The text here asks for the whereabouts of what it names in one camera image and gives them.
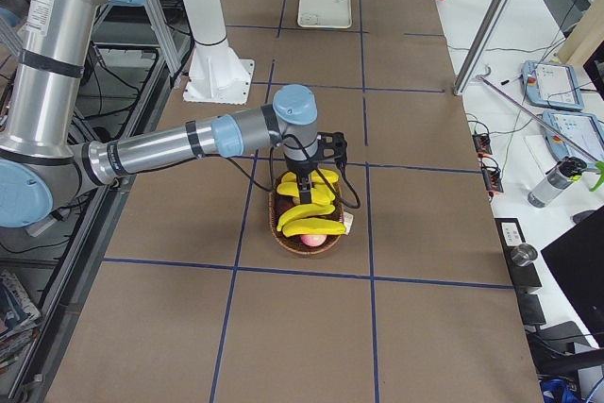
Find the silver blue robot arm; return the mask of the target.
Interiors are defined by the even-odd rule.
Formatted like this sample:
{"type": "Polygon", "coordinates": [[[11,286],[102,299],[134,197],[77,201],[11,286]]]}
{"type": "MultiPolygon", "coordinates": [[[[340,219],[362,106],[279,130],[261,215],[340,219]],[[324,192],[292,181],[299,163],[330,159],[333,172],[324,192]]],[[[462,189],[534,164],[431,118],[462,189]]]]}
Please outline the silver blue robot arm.
{"type": "Polygon", "coordinates": [[[8,119],[1,133],[1,224],[26,227],[114,179],[210,155],[279,146],[308,182],[318,150],[310,89],[287,85],[271,104],[109,143],[70,145],[97,10],[109,0],[31,0],[8,119]]]}

